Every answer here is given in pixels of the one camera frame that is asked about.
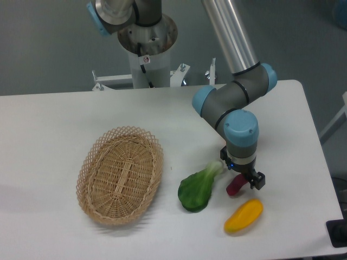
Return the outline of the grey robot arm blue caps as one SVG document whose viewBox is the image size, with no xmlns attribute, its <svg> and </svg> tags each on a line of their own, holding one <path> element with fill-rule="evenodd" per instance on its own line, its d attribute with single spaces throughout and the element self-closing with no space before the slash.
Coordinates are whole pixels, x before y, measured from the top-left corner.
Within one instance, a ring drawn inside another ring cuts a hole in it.
<svg viewBox="0 0 347 260">
<path fill-rule="evenodd" d="M 234 1 L 203 1 L 233 81 L 216 89 L 202 87 L 192 106 L 226 141 L 221 159 L 238 176 L 228 186 L 234 194 L 244 184 L 261 189 L 265 175 L 255 170 L 258 121 L 245 107 L 271 91 L 277 84 L 273 68 L 261 63 L 238 17 Z M 177 40 L 174 21 L 162 12 L 161 1 L 90 1 L 87 10 L 102 35 L 117 34 L 130 56 L 135 88 L 172 85 L 167 53 Z"/>
</svg>

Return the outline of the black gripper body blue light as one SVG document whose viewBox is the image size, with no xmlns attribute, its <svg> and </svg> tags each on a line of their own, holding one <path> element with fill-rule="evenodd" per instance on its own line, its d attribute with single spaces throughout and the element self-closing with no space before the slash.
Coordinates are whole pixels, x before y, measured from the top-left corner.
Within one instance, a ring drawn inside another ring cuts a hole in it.
<svg viewBox="0 0 347 260">
<path fill-rule="evenodd" d="M 239 172 L 245 175 L 251 175 L 255 169 L 256 159 L 247 158 L 227 158 L 225 163 L 229 170 Z"/>
</svg>

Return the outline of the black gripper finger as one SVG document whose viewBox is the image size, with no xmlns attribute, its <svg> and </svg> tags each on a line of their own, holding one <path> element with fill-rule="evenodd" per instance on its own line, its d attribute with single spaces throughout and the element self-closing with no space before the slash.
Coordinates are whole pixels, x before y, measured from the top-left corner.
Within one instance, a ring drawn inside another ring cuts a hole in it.
<svg viewBox="0 0 347 260">
<path fill-rule="evenodd" d="M 250 183 L 250 188 L 260 190 L 265 185 L 265 175 L 262 172 L 257 172 L 255 169 L 242 174 Z"/>
<path fill-rule="evenodd" d="M 228 154 L 226 146 L 220 150 L 220 159 L 225 163 L 226 167 L 228 167 Z"/>
</svg>

